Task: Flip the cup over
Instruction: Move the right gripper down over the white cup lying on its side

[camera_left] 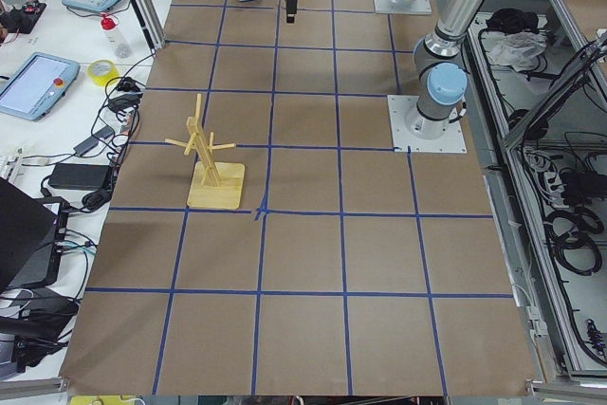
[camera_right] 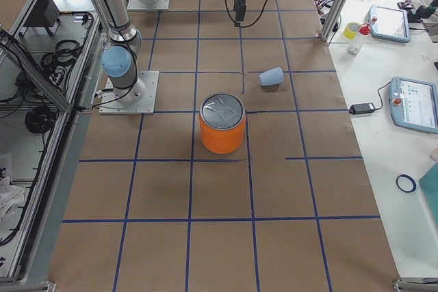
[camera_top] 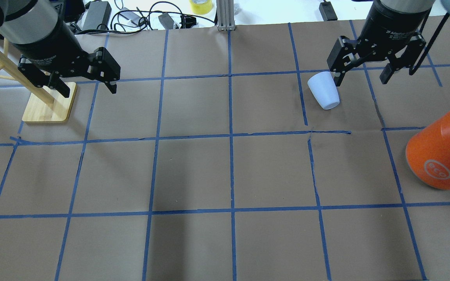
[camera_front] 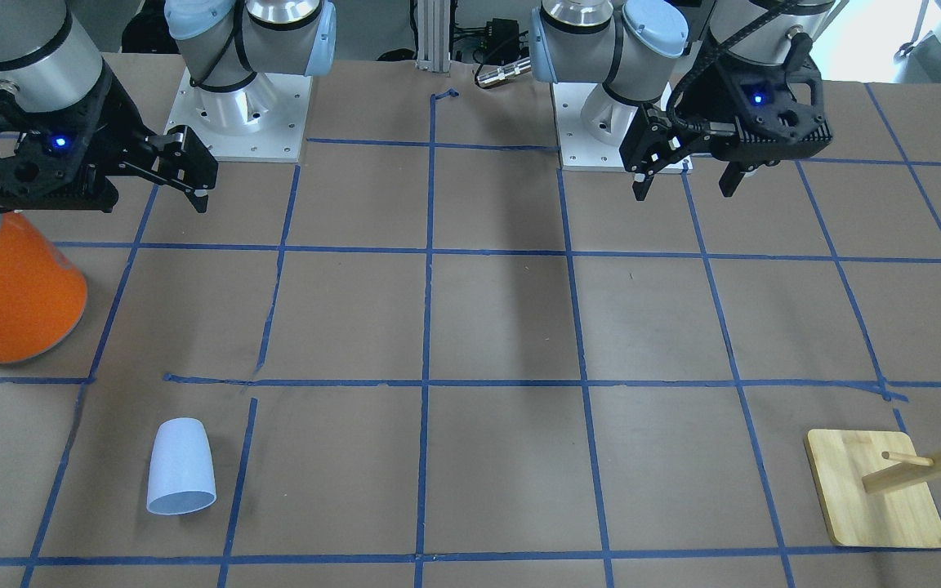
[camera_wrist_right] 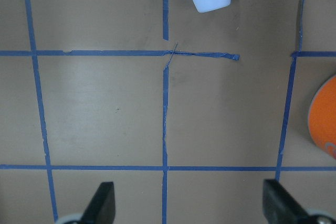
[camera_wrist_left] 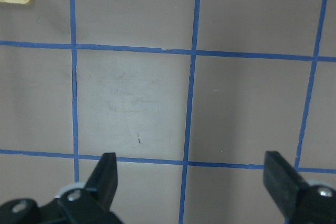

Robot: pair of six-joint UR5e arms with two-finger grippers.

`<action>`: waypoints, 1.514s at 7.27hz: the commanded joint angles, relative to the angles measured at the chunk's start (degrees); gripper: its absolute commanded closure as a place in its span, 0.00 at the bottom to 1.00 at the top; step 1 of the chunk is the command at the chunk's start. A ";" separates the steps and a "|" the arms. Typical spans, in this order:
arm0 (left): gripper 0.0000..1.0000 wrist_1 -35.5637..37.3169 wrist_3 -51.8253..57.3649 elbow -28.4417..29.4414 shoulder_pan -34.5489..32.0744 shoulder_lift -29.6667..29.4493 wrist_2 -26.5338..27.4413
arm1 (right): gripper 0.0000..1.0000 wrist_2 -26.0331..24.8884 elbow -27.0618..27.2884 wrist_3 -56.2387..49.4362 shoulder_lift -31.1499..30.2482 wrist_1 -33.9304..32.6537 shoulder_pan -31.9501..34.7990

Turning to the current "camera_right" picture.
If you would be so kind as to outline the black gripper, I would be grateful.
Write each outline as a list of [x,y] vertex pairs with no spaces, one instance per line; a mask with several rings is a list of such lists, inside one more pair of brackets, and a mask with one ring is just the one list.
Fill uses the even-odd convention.
[[246,15],[246,0],[234,0],[233,10],[235,12],[235,21],[243,22]]

